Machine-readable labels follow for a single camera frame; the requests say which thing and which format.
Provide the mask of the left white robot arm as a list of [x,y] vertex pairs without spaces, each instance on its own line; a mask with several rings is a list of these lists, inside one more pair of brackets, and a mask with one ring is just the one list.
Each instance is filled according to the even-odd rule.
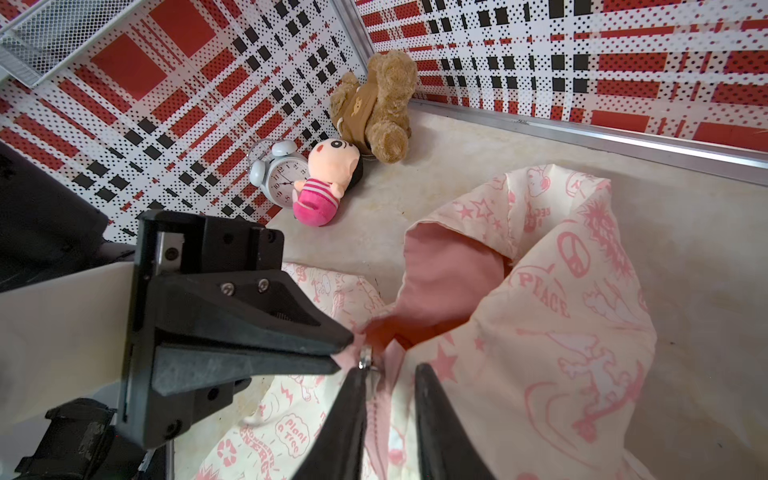
[[162,447],[253,377],[333,374],[352,333],[281,268],[261,224],[152,209],[132,245],[1,149],[1,423],[44,415],[22,478],[85,479],[116,436]]

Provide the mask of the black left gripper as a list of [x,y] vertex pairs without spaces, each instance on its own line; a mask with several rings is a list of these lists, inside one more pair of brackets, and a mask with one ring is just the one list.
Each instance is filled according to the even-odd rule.
[[122,436],[159,448],[230,405],[253,376],[340,370],[330,355],[353,334],[277,270],[283,248],[283,233],[258,223],[168,210],[141,215]]

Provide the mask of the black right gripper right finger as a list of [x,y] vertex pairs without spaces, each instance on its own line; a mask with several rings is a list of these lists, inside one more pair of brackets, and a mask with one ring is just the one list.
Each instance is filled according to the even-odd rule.
[[415,370],[417,454],[422,479],[495,479],[470,441],[430,364]]

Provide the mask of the cream pink printed jacket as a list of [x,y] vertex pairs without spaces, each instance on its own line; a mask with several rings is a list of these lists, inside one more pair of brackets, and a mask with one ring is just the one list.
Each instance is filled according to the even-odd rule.
[[607,179],[557,165],[498,176],[404,237],[392,304],[364,278],[283,268],[373,349],[364,479],[416,479],[418,366],[430,366],[499,479],[646,479],[624,445],[657,334]]

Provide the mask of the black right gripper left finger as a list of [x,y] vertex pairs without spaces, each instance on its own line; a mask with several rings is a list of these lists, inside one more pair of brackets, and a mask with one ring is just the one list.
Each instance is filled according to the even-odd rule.
[[361,478],[367,426],[367,369],[351,369],[307,457],[293,476],[300,479]]

